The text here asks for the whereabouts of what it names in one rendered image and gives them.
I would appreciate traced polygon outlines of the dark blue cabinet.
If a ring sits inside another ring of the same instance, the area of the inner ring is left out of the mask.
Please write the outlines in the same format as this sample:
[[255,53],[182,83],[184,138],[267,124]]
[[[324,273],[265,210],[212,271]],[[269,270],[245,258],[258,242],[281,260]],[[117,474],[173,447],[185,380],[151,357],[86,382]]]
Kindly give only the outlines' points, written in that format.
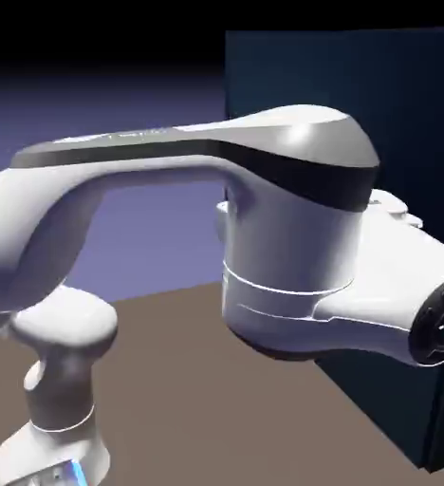
[[[444,28],[233,30],[225,81],[230,118],[296,103],[350,114],[379,153],[378,186],[444,243]],[[444,365],[348,351],[319,366],[415,466],[444,468]]]

